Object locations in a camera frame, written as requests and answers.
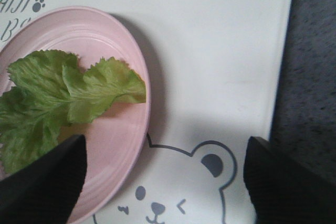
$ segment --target bear ear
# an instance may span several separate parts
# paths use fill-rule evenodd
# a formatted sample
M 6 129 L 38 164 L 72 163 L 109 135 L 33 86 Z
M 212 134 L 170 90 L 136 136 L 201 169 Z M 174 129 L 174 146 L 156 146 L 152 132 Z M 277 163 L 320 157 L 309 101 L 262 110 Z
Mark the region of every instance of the bear ear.
M 218 141 L 205 141 L 191 152 L 212 174 L 221 188 L 229 186 L 237 175 L 237 161 L 233 152 Z
M 223 161 L 216 154 L 205 155 L 201 163 L 211 172 L 212 176 L 217 178 L 223 171 Z

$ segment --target bear eye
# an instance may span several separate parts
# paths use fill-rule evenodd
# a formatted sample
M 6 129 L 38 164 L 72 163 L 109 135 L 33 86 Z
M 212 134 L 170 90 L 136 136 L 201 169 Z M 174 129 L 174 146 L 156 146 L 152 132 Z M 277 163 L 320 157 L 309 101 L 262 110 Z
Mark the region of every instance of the bear eye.
M 184 215 L 185 215 L 185 211 L 184 211 L 184 209 L 181 207 L 181 205 L 183 205 L 185 202 L 186 202 L 186 199 L 182 199 L 182 200 L 180 201 L 180 203 L 178 203 L 178 204 L 176 205 L 177 208 L 179 209 L 179 211 L 180 211 L 181 213 L 183 213 Z
M 137 200 L 143 200 L 146 196 L 146 189 L 143 186 L 138 186 L 135 191 L 135 197 Z

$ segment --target bear nose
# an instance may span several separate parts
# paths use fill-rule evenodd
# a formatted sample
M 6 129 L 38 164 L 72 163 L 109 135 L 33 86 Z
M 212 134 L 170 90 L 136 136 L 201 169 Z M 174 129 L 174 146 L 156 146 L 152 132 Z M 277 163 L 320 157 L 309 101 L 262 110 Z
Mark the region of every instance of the bear nose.
M 157 203 L 157 202 L 153 202 L 151 207 L 152 207 L 152 210 L 155 213 L 155 215 L 162 214 L 166 209 L 166 207 L 164 205 L 162 205 L 160 203 Z

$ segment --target bear face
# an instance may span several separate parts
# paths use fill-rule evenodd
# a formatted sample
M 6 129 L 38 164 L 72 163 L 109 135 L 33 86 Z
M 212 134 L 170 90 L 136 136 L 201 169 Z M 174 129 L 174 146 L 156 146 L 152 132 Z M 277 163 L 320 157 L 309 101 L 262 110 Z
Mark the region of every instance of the bear face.
M 84 224 L 224 224 L 224 189 L 235 179 L 237 162 L 223 143 L 205 141 L 191 152 L 144 145 L 121 190 Z

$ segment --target green lettuce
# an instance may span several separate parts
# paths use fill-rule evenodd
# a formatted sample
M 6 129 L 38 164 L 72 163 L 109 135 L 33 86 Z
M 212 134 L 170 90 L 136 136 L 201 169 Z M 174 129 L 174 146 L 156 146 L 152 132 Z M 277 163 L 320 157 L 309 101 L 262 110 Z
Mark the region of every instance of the green lettuce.
M 113 57 L 82 73 L 74 54 L 35 51 L 9 65 L 8 73 L 15 86 L 0 97 L 0 151 L 6 173 L 54 148 L 62 126 L 90 123 L 113 102 L 146 101 L 144 82 Z

